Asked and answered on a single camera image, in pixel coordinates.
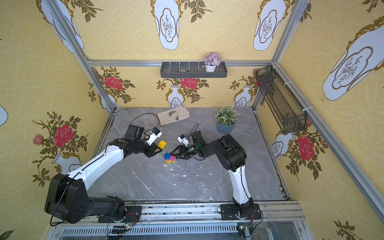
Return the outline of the aluminium frame post left rear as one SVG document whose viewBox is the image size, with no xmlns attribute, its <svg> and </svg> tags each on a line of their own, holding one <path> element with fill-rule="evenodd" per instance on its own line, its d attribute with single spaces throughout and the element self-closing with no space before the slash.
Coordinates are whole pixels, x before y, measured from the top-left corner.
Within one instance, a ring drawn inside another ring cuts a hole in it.
<svg viewBox="0 0 384 240">
<path fill-rule="evenodd" d="M 109 115 L 117 108 L 115 101 L 107 94 L 96 72 L 87 63 L 87 56 L 83 51 L 84 45 L 79 31 L 73 21 L 73 14 L 66 1 L 37 1 L 39 11 L 44 19 L 55 31 L 59 40 L 73 53 L 90 81 L 101 97 L 101 104 Z"/>
</svg>

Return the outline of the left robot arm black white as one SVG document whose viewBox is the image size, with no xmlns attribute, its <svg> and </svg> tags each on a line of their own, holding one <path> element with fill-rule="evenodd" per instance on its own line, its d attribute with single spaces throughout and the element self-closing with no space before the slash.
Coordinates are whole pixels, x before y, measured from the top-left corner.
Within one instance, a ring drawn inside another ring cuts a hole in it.
<svg viewBox="0 0 384 240">
<path fill-rule="evenodd" d="M 129 125 L 122 138 L 107 144 L 106 148 L 85 165 L 70 173 L 57 174 L 51 180 L 45 203 L 45 212 L 62 222 L 75 224 L 85 217 L 106 216 L 121 222 L 127 215 L 125 201 L 114 196 L 89 197 L 92 184 L 113 165 L 132 154 L 144 154 L 151 158 L 162 152 L 155 143 L 162 136 L 157 127 L 151 130 L 147 140 L 142 139 L 144 129 Z"/>
</svg>

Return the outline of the yellow curved lego brick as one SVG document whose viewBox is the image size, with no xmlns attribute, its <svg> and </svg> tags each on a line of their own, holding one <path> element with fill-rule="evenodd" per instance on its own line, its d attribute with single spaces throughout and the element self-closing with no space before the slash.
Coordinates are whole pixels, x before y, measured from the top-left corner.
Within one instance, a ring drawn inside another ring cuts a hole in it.
<svg viewBox="0 0 384 240">
<path fill-rule="evenodd" d="M 167 142 L 165 142 L 164 140 L 160 141 L 158 144 L 159 148 L 162 150 L 166 147 L 166 145 L 167 145 Z"/>
</svg>

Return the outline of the green plant in blue pot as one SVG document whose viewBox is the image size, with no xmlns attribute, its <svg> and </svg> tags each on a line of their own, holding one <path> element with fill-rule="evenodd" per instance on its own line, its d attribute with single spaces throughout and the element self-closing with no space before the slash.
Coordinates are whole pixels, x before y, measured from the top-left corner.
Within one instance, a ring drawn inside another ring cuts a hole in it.
<svg viewBox="0 0 384 240">
<path fill-rule="evenodd" d="M 232 107 L 223 106 L 215 114 L 217 120 L 217 130 L 219 133 L 226 135 L 229 134 L 238 120 L 239 113 Z"/>
</svg>

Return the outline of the pink lego brick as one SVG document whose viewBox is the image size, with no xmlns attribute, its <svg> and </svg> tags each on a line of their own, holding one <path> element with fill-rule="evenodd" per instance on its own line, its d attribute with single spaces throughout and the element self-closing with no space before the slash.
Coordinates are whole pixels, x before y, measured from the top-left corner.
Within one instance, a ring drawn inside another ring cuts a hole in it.
<svg viewBox="0 0 384 240">
<path fill-rule="evenodd" d="M 176 159 L 175 156 L 170 156 L 170 159 L 169 159 L 170 162 L 174 162 L 174 161 L 176 161 L 176 160 L 177 160 L 177 159 Z"/>
</svg>

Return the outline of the grey wall shelf tray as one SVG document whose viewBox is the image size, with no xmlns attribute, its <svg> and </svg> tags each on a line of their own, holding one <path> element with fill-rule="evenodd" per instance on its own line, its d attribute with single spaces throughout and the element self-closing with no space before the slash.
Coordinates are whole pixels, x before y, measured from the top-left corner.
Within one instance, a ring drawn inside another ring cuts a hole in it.
<svg viewBox="0 0 384 240">
<path fill-rule="evenodd" d="M 214 72 L 207 72 L 203 61 L 168 61 L 162 62 L 161 78 L 226 78 L 228 69 L 225 62 L 216 67 Z"/>
</svg>

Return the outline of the blue lego brick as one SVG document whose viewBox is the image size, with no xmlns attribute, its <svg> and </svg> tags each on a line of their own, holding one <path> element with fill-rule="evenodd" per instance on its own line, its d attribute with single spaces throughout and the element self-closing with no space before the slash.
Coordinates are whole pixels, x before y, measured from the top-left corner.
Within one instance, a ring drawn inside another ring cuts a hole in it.
<svg viewBox="0 0 384 240">
<path fill-rule="evenodd" d="M 170 160 L 171 156 L 169 153 L 166 153 L 166 154 L 164 154 L 164 158 L 165 158 L 165 160 Z"/>
</svg>

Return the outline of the purple flower in white pot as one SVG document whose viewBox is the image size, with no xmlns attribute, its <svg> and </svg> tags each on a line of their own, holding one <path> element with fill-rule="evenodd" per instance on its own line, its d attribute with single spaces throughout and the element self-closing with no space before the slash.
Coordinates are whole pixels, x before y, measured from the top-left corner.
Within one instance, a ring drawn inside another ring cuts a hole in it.
<svg viewBox="0 0 384 240">
<path fill-rule="evenodd" d="M 206 72 L 213 73 L 216 68 L 221 64 L 222 58 L 216 52 L 208 53 L 204 58 L 204 64 L 206 66 Z"/>
</svg>

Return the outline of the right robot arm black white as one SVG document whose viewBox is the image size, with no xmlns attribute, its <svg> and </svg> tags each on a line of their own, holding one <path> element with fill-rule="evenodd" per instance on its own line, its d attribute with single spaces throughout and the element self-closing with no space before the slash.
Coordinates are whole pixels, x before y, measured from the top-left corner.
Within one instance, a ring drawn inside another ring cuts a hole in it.
<svg viewBox="0 0 384 240">
<path fill-rule="evenodd" d="M 194 158 L 198 161 L 210 156 L 217 157 L 229 173 L 233 188 L 233 209 L 226 212 L 225 208 L 221 207 L 222 218 L 232 215 L 241 220 L 262 220 L 264 215 L 259 205 L 254 203 L 248 189 L 245 173 L 247 153 L 244 148 L 230 134 L 209 143 L 206 143 L 200 131 L 193 132 L 190 136 L 192 143 L 177 146 L 170 152 L 170 156 L 181 160 Z"/>
</svg>

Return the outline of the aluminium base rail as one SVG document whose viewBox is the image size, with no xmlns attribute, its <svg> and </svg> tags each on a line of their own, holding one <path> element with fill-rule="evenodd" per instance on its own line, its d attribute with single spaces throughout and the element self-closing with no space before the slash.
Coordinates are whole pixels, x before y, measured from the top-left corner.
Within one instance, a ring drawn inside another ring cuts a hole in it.
<svg viewBox="0 0 384 240">
<path fill-rule="evenodd" d="M 257 210 L 238 219 L 228 202 L 127 202 L 127 218 L 103 223 L 87 217 L 51 227 L 48 240 L 311 240 L 313 235 L 296 201 L 257 202 Z"/>
</svg>

